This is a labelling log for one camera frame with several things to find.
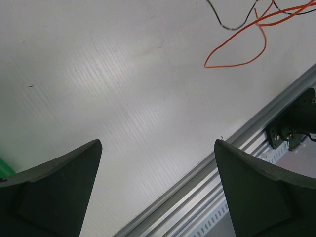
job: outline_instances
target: wire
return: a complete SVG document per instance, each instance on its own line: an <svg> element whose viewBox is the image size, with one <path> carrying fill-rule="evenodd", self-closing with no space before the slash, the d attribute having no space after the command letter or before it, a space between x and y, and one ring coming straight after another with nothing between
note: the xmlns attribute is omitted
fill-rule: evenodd
<svg viewBox="0 0 316 237"><path fill-rule="evenodd" d="M312 136L309 133L301 133L301 134L308 136L312 142L316 142L316 139L312 138Z"/></svg>
<svg viewBox="0 0 316 237"><path fill-rule="evenodd" d="M246 30L247 28L249 28L250 26L254 25L254 24L257 24L258 26L261 26L261 27L264 27L264 26L273 26L273 25L277 25L277 24L280 24L292 17L294 17L295 15L297 15L298 13L300 13L301 11L305 10L307 7L309 6L314 6L316 5L316 3L314 3L314 1L316 0L311 0L308 4L306 5L301 5L301 6L295 6L295 7L290 7L290 8L287 8L287 9L284 9L284 10L280 10L280 11L277 11L277 12L273 12L269 15L266 15L266 16L262 16L260 17L259 19L251 22L250 24L248 24L247 26L243 27L242 29L240 29L239 31L237 31L235 34L233 34L230 38L228 38L228 40L226 40L224 43L222 43L220 46L218 46L217 48L215 48L210 54L209 56L207 57L206 61L205 61L205 64L204 64L204 67L205 68L224 68L224 67L237 67L237 66L242 66L242 65L246 65L246 64L249 64L251 62L253 62L254 60L256 60L265 50L265 47L264 47L264 50L262 50L258 56L256 56L254 59L250 60L249 62L246 62L246 63L241 63L241 64L235 64L235 65L223 65L223 66L207 66L207 62L208 60L210 59L210 57L218 50L220 49L221 47L223 47L224 45L226 45L228 42L230 42L234 37L236 37L238 34L240 34L241 32L243 32L244 30ZM258 24L260 21L263 21L269 17L272 17L272 16L275 16L275 15L278 15L278 14L281 14L283 12L287 12L287 11L293 11L293 10L297 10L296 12L294 12L292 15L288 16L288 17L285 17L283 18L282 20L279 20L279 21L276 21L276 22L273 22L273 23L268 23L268 24Z"/></svg>
<svg viewBox="0 0 316 237"><path fill-rule="evenodd" d="M274 2L274 6L276 7L277 10L279 11L282 11L279 6L277 5L276 2ZM307 14L307 13L310 13L310 12L313 12L313 11L316 11L316 9L313 9L313 10L310 10L310 11L306 11L306 12L301 12L301 13L298 13L297 15L304 15L304 14ZM292 15L292 13L290 12L283 12L284 14L287 14L287 15Z"/></svg>
<svg viewBox="0 0 316 237"><path fill-rule="evenodd" d="M272 4L273 4L274 2L275 2L275 0L272 0L272 2L270 3L270 5L268 6L267 10L265 10L265 12L262 13L262 15L261 15L260 17L258 17L257 10L255 9L255 14L256 14L257 19L258 19L258 18L261 18L261 17L263 17L263 16L265 16L265 15L267 14L267 12L270 10L270 8L272 7Z"/></svg>
<svg viewBox="0 0 316 237"><path fill-rule="evenodd" d="M275 22L267 23L267 24L259 24L259 25L260 25L260 26L275 26L275 25L278 25L278 24L280 24L280 23L282 23L282 22L284 22L284 21L286 21L286 20L288 20L288 19L290 19L290 18L296 16L296 15L297 15L298 13L300 13L301 11L304 11L307 7L311 6L311 4L313 4L314 1L315 1L315 0L311 0L308 4L303 5L302 8L299 8L299 10L297 10L296 12L294 12L292 15L289 15L289 16L287 16L287 17L285 17L285 18L283 18L283 19L281 19L281 20L279 20L279 21L275 21ZM277 12L276 12L276 15L279 14L279 13L282 13L282 12L286 12L286 11L283 11L283 10L282 10L282 11L277 11Z"/></svg>
<svg viewBox="0 0 316 237"><path fill-rule="evenodd" d="M229 30L229 31L236 31L236 30L239 30L241 27L243 27L243 26L247 23L247 20L248 20L248 18L249 18L249 16L250 16L250 13L251 13L252 10L255 8L257 2L260 1L260 0L256 0L256 1L255 1L255 3L253 4L253 6L251 7L250 11L249 11L248 14L247 14L245 21L244 21L240 26L238 26L238 27L236 27L236 28L230 28L230 27L227 27L227 26L223 25L223 23L222 23L221 19L219 18L219 16L218 16L218 14L217 14L217 12L216 12L216 10L215 10L215 7L213 6L212 2L211 2L210 0L206 0L206 1L208 2L208 4L209 4L209 5L211 6L211 8L213 9L213 11L214 11L214 13L215 13L215 16L216 16L217 21L219 22L219 24L220 24L224 29L226 29L226 30Z"/></svg>

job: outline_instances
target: black cable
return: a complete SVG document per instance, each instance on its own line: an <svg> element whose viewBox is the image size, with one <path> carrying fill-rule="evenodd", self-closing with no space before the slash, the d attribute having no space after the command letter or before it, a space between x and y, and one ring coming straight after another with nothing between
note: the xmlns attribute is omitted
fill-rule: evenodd
<svg viewBox="0 0 316 237"><path fill-rule="evenodd" d="M276 4L276 2L274 1L273 2L273 4L274 4L274 6L279 10L279 11L282 11L280 8L279 8L279 6ZM310 13L310 12L313 12L313 11L316 11L316 8L315 9L313 9L313 10L310 10L310 11L305 11L305 12L301 12L301 13L298 13L297 15L304 15L304 14L307 14L307 13ZM292 15L292 13L290 13L290 12L283 12L284 14L287 14L287 15Z"/></svg>
<svg viewBox="0 0 316 237"><path fill-rule="evenodd" d="M218 14L217 14L217 12L216 12L216 10L215 10L215 7L214 7L213 4L211 3L211 1L210 1L210 0L206 0L206 1L208 2L208 4L209 4L209 5L211 6L211 8L213 9L213 11L214 11L214 13L215 13L215 16L216 16L216 18L217 18L219 24L220 24L224 29L226 29L226 30L229 30L229 31L236 31L236 30L239 30L241 27L243 27L243 26L247 23L247 20L248 20L248 18L249 18L249 16L250 16L250 13L251 13L252 10L255 8L255 6L256 6L256 4L257 4L257 2L258 2L259 0L256 0L256 1L255 1L255 3L253 4L253 6L251 7L250 11L249 11L248 14L247 14L245 21L244 21L240 26L238 26L238 27L236 27L236 28L229 28L229 27L223 25L221 19L219 19L219 16L218 16ZM273 4L274 4L274 6L275 6L279 11L282 11L282 10L279 8L279 6L276 4L275 1L273 2ZM313 11L316 11L316 8L313 9L313 10L310 10L310 11L298 13L297 15L304 15L304 14L307 14L307 13L310 13L310 12L313 12ZM284 14L287 14L287 15L292 15L292 13L290 13L290 12L283 12L283 13L284 13Z"/></svg>
<svg viewBox="0 0 316 237"><path fill-rule="evenodd" d="M249 18L249 16L250 16L250 13L251 13L252 10L255 8L255 6L256 6L256 4L257 4L257 2L258 2L259 0L256 0L256 1L255 1L255 3L253 4L252 8L251 8L250 11L248 12L248 15L247 15L245 21L244 21L240 26L238 26L238 27L236 27L236 28L229 28L229 27L223 25L222 21L219 19L219 16L218 16L218 14L217 14L217 12L216 12L216 10L215 10L215 7L214 7L213 4L211 3L211 1L210 1L210 0L206 0L206 1L208 2L208 4L209 4L209 5L211 6L211 8L213 9L213 11L214 11L214 13L215 13L215 15L216 15L216 18L217 18L219 24L220 24L224 29L226 29L226 30L229 30L229 31L236 31L236 30L239 30L241 27L243 27L243 26L247 23L247 20L248 20L248 18Z"/></svg>
<svg viewBox="0 0 316 237"><path fill-rule="evenodd" d="M316 139L312 138L312 136L309 133L302 133L302 134L308 136L312 142L316 142Z"/></svg>

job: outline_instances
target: orange cable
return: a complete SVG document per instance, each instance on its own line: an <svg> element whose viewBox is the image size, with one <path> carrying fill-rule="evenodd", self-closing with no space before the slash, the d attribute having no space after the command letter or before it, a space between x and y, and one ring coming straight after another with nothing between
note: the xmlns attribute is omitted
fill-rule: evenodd
<svg viewBox="0 0 316 237"><path fill-rule="evenodd" d="M272 22L272 23L266 23L266 24L259 24L259 25L260 26L275 26L277 24L280 24L280 23L282 23L282 22L284 22L284 21L296 16L298 13L304 11L307 7L311 6L314 1L315 0L311 0L308 4L306 4L304 7L300 8L298 11L294 12L292 15L289 15L289 16L287 16L287 17L285 17L285 18L283 18L283 19L281 19L279 21L275 21L275 22Z"/></svg>
<svg viewBox="0 0 316 237"><path fill-rule="evenodd" d="M267 8L267 10L262 14L261 17L257 18L257 20L251 22L251 23L248 24L247 26L245 26L245 27L243 27L242 29L240 29L239 31L237 31L237 32L236 32L235 34L233 34L228 40L226 40L226 41L225 41L224 43L222 43L220 46L218 46L217 48L215 48L215 49L209 54L209 56L207 57L207 59L206 59L206 61L205 61L205 64L204 64L204 67L205 67L205 68L237 67L237 66L246 65L246 64L249 64L249 63L253 62L254 60L256 60L258 57L260 57L260 56L262 55L262 53L265 51L266 46L267 46L267 38L266 38L266 35L265 35L263 29L261 28L262 26L265 26L265 24L257 24L257 23L260 22L260 21L262 21L262 20L264 20L264 19L267 19L267 18L269 18L269 17L272 17L272 16L275 16L275 15L281 14L281 13L283 13L283 12L286 12L286 11L293 11L293 10L297 10L297 9L298 9L298 11L296 11L296 12L294 12L292 15L290 15L290 17L294 17L295 15L297 15L298 13L300 13L301 11L303 11L304 9L306 9L307 7L316 5L316 3L314 3L314 1L315 1L315 0L311 0L311 1L310 1L308 4L306 4L306 5L290 7L290 8L284 9L284 10L280 10L280 11L271 13L271 14L269 14L269 15L267 15L267 16L264 16L264 15L268 12L268 10L271 8L271 6L272 6L272 4L273 4L273 2L274 2L274 0L273 0L273 1L272 1L272 4L270 4L270 6L269 6L269 7ZM282 23L282 22L288 20L290 17L286 17L286 18L284 18L284 19L282 19L282 20L279 20L279 21L274 22L274 23L269 23L269 24L272 24L272 25L273 25L273 24L274 24L274 25L280 24L280 23ZM264 36L264 39L265 39L265 46L264 46L263 50L262 50L255 58L253 58L252 60L250 60L250 61L248 61L248 62L246 62L246 63L240 63L240 64L235 64L235 65L223 65L223 66L207 66L207 65L206 65L207 62L208 62L208 60L210 59L210 57L211 57L218 49L220 49L221 47L223 47L224 45L226 45L226 44L227 44L229 41L231 41L234 37L236 37L236 36L237 36L238 34L240 34L242 31L246 30L247 28L249 28L250 26L252 26L252 25L254 25L254 24L256 24L256 25L259 27L259 29L260 29L260 31L262 32L262 34L263 34L263 36Z"/></svg>
<svg viewBox="0 0 316 237"><path fill-rule="evenodd" d="M255 10L256 18L257 18L257 19L259 19L259 17L258 17L258 13L257 13L257 9L256 9L256 8L254 8L254 10Z"/></svg>

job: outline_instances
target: green object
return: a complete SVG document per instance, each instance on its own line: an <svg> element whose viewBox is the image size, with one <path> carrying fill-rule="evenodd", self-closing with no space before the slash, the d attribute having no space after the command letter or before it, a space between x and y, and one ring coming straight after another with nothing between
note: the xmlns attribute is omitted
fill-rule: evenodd
<svg viewBox="0 0 316 237"><path fill-rule="evenodd" d="M0 158L0 178L15 174L14 170Z"/></svg>

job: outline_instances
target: aluminum rail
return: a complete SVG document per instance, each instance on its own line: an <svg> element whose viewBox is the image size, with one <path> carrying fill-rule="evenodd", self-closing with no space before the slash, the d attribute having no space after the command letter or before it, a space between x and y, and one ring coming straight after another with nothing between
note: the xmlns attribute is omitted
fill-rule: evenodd
<svg viewBox="0 0 316 237"><path fill-rule="evenodd" d="M260 155L258 153L267 146L264 132L266 126L315 83L316 64L257 113L227 142L252 155ZM206 213L213 213L216 208L223 208L225 211L225 205L216 205L223 203L224 199L215 155L212 153L114 237L187 236L188 232L184 226L202 216L205 217Z"/></svg>

